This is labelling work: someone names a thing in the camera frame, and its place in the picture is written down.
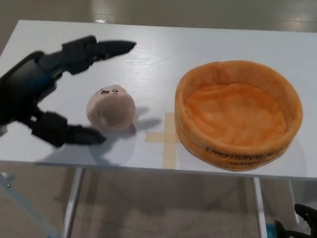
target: beige floor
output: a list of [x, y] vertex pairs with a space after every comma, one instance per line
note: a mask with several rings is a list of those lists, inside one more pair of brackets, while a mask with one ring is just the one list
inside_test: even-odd
[[[18, 19], [317, 32], [317, 2], [0, 0], [0, 52]], [[5, 164], [1, 170], [16, 173], [14, 186], [61, 229], [74, 169]], [[267, 222], [294, 225], [287, 182], [262, 185]], [[46, 234], [0, 194], [0, 237]], [[72, 237], [257, 238], [252, 180], [86, 170]]]

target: robotic hand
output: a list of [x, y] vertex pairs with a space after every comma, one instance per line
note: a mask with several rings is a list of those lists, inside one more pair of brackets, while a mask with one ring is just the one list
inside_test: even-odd
[[275, 221], [277, 238], [317, 238], [317, 210], [302, 204], [295, 204], [294, 210], [297, 215], [307, 222], [311, 228], [311, 234], [285, 230], [281, 222]]
[[0, 78], [0, 129], [18, 121], [38, 138], [60, 147], [63, 144], [101, 144], [106, 138], [98, 131], [81, 125], [69, 125], [54, 112], [43, 112], [38, 103], [56, 89], [63, 72], [78, 74], [94, 62], [130, 52], [130, 41], [98, 42], [94, 36], [62, 45], [52, 54], [33, 52]]

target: table top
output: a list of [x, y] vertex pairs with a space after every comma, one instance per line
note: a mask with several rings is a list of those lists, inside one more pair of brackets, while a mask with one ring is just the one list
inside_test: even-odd
[[230, 172], [209, 165], [176, 144], [174, 169], [237, 176], [317, 178], [317, 34], [253, 30], [149, 27], [95, 23], [19, 21], [0, 57], [0, 75], [35, 50], [53, 52], [61, 44], [95, 35], [98, 40], [137, 42], [134, 50], [89, 70], [65, 73], [57, 90], [40, 103], [69, 123], [89, 125], [86, 104], [100, 88], [119, 84], [134, 98], [136, 131], [108, 133], [102, 146], [55, 149], [19, 123], [0, 138], [0, 161], [81, 167], [164, 169], [162, 142], [146, 142], [147, 133], [164, 132], [165, 116], [174, 112], [174, 93], [191, 68], [211, 61], [252, 60], [283, 74], [300, 95], [304, 119], [287, 152], [255, 170]]

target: cross-shaped tape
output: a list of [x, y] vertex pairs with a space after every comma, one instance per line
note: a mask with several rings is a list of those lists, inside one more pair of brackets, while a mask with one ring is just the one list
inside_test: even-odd
[[174, 113], [165, 113], [164, 132], [147, 132], [145, 142], [164, 143], [163, 168], [176, 168], [177, 143], [180, 143], [175, 128]]

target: orange plush basket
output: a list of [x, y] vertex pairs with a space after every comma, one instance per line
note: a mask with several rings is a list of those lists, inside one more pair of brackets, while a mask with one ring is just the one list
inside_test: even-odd
[[254, 62], [212, 62], [187, 72], [175, 95], [175, 124], [189, 152], [214, 166], [252, 170], [287, 150], [303, 109], [292, 85]]

